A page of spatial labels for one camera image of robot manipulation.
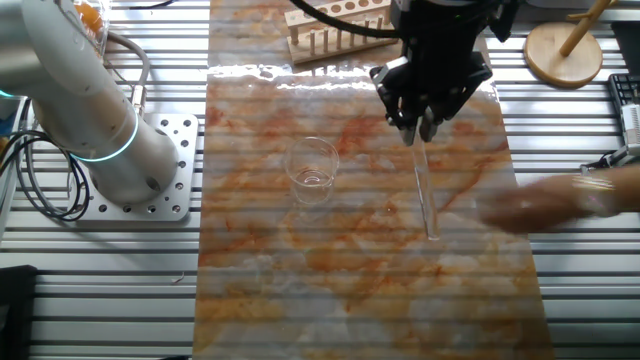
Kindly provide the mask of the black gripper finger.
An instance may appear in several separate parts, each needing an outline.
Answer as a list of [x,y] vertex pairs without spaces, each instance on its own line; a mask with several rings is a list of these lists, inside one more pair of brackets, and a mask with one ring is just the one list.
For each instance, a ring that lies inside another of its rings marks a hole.
[[403,105],[410,96],[409,70],[409,60],[404,56],[370,69],[370,78],[385,107],[386,122],[398,129],[406,146],[413,145],[418,124],[417,113]]
[[480,52],[472,52],[469,69],[463,76],[462,83],[447,89],[440,94],[429,96],[424,119],[419,134],[424,142],[431,142],[438,127],[446,120],[451,120],[474,94],[476,89],[493,75]]

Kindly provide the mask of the bare person hand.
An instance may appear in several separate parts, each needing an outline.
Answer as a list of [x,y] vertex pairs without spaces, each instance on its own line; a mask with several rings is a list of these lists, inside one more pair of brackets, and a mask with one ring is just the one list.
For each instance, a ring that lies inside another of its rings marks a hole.
[[508,233],[540,232],[587,216],[578,198],[573,176],[552,176],[483,198],[479,217]]

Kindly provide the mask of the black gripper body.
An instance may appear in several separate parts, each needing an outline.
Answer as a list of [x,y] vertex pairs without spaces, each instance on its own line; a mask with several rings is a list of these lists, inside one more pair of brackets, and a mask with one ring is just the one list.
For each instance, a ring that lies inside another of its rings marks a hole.
[[395,1],[393,25],[409,60],[410,92],[427,100],[460,85],[477,36],[499,8],[498,1]]

